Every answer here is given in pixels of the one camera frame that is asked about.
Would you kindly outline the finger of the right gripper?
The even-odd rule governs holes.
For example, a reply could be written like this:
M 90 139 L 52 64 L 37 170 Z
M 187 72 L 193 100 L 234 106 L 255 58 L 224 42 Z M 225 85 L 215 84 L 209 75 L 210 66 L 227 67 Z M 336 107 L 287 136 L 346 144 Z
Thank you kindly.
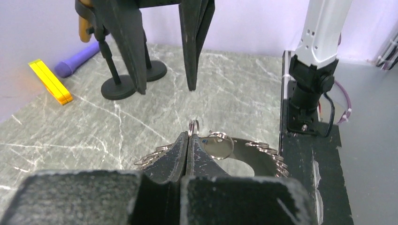
M 190 91 L 194 91 L 199 57 L 214 15 L 215 3 L 213 0 L 183 0 L 178 8 L 187 85 Z
M 96 15 L 114 38 L 136 90 L 146 92 L 142 14 L 134 0 L 93 0 Z

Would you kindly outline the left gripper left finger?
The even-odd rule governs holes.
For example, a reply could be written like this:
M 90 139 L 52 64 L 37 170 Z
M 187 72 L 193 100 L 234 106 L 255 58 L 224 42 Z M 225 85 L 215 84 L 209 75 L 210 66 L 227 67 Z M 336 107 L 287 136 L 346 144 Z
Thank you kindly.
M 145 170 L 42 170 L 20 185 L 3 225 L 182 225 L 189 136 Z

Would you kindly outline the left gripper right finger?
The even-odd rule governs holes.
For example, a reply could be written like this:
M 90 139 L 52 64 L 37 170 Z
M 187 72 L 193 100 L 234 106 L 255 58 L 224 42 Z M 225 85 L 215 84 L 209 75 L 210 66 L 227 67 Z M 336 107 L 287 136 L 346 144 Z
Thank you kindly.
M 183 225 L 315 225 L 312 199 L 296 179 L 184 176 Z

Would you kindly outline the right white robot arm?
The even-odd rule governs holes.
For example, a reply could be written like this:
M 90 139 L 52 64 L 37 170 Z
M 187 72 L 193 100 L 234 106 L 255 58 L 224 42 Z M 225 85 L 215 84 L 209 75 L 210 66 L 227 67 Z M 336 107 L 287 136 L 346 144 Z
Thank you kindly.
M 93 0 L 101 27 L 114 38 L 132 82 L 141 94 L 146 91 L 145 33 L 141 8 L 178 5 L 184 65 L 190 91 L 196 89 L 199 56 L 215 11 L 212 0 Z M 311 110 L 319 95 L 328 92 L 337 66 L 337 47 L 347 17 L 349 0 L 312 0 L 289 74 L 306 96 L 296 107 Z

